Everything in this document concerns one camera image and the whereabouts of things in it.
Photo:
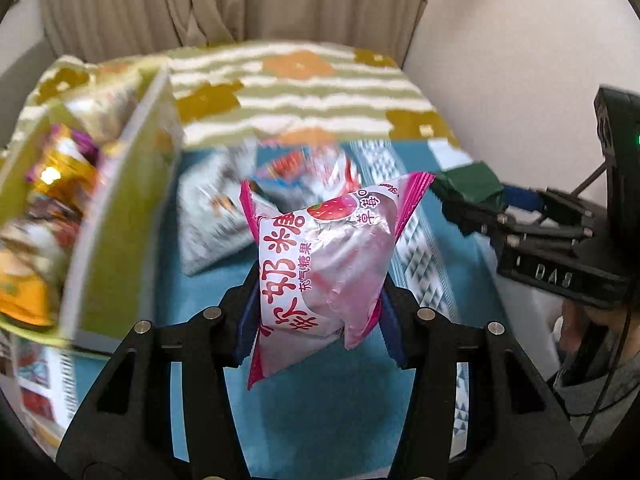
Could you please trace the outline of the person right hand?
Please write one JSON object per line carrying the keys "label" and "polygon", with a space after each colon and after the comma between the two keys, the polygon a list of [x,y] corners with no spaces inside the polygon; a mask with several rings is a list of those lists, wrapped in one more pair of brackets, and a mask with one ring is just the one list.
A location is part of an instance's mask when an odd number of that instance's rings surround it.
{"label": "person right hand", "polygon": [[[605,335],[611,334],[617,342],[623,335],[627,309],[599,310],[577,301],[565,299],[562,303],[562,327],[560,348],[567,353],[575,353],[586,338],[587,330],[596,326]],[[620,362],[626,363],[639,353],[639,313],[631,312],[627,336],[623,345]]]}

